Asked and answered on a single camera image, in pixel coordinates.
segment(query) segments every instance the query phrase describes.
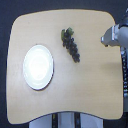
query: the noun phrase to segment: wooden tabletop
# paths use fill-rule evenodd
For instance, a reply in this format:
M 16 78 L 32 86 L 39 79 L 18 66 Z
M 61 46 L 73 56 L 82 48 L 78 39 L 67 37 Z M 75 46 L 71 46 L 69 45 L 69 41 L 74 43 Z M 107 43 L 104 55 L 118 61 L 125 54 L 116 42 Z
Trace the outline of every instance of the wooden tabletop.
M 114 25 L 111 15 L 90 10 L 54 10 L 24 15 L 12 26 L 7 60 L 7 116 L 12 124 L 54 112 L 77 111 L 105 119 L 123 113 L 123 79 L 119 47 L 104 47 L 100 37 Z M 74 63 L 63 48 L 61 30 L 71 27 L 80 53 Z M 54 59 L 50 84 L 31 89 L 23 61 L 34 45 L 44 45 Z

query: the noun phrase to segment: black background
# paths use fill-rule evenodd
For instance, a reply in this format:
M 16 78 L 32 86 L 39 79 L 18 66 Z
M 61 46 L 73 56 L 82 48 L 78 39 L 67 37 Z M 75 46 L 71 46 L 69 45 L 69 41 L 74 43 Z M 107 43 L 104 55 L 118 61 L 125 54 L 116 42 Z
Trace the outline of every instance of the black background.
M 7 52 L 14 20 L 24 14 L 55 9 L 89 9 L 109 12 L 119 23 L 128 7 L 128 0 L 0 0 L 0 128 L 28 128 L 11 125 L 6 110 Z M 124 128 L 127 114 L 120 120 L 104 121 L 105 128 Z

